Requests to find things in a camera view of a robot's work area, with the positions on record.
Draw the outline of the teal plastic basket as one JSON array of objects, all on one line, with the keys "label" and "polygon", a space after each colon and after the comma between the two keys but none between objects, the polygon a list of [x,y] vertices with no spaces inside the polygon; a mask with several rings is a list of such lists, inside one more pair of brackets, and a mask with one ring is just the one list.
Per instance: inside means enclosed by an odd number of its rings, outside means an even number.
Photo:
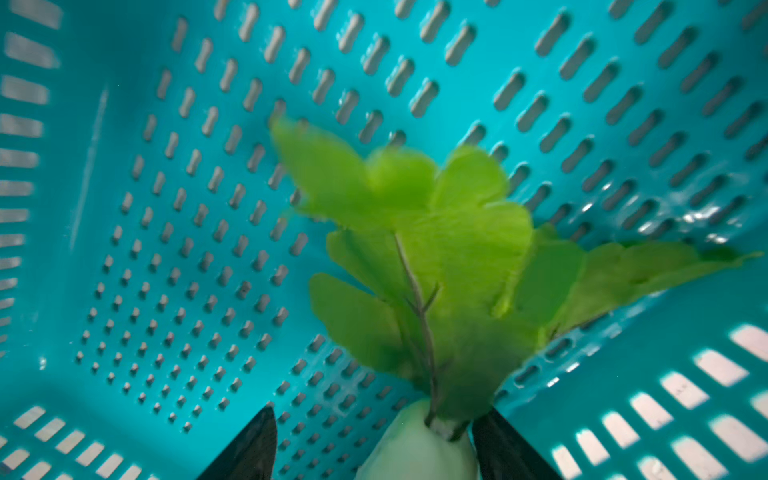
[{"label": "teal plastic basket", "polygon": [[1,475],[193,479],[264,406],[351,479],[418,392],[311,313],[338,272],[269,122],[478,145],[537,223],[750,260],[557,339],[496,408],[565,479],[767,475],[763,1],[5,1]]}]

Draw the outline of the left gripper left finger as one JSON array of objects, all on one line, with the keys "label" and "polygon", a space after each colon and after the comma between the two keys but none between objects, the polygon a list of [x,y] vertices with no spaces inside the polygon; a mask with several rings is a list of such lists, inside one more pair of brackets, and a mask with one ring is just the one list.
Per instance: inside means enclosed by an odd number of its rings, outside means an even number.
[{"label": "left gripper left finger", "polygon": [[270,480],[277,455],[274,409],[263,407],[198,476],[204,479]]}]

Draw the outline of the white green toy radish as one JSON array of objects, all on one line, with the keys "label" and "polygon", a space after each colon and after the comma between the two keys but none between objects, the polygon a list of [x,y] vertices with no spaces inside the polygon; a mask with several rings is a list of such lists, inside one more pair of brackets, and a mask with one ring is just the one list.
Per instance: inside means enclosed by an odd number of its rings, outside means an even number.
[{"label": "white green toy radish", "polygon": [[297,211],[332,224],[327,255],[345,272],[310,278],[314,316],[359,364],[423,393],[359,479],[482,479],[472,423],[496,409],[496,393],[527,361],[619,308],[750,260],[680,240],[586,249],[536,224],[476,146],[438,164],[402,146],[361,156],[288,119],[270,134],[300,193]]}]

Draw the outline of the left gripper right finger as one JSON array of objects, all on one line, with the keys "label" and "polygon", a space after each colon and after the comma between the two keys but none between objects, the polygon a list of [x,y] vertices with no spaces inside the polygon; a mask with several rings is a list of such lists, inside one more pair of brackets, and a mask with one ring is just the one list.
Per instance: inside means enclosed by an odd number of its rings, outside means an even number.
[{"label": "left gripper right finger", "polygon": [[472,436],[482,479],[561,479],[496,409],[472,423]]}]

